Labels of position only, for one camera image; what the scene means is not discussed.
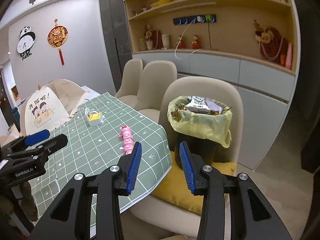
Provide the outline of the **person's left hand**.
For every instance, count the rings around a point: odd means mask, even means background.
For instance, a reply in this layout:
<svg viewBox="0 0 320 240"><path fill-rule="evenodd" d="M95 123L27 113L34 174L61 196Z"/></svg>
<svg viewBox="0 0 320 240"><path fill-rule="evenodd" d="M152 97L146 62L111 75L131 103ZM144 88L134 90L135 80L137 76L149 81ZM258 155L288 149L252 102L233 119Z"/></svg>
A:
<svg viewBox="0 0 320 240"><path fill-rule="evenodd" d="M31 222L37 221L38 210L31 194L29 182L24 182L12 189L1 187L1 213L4 215L14 213L15 204L21 207L23 213Z"/></svg>

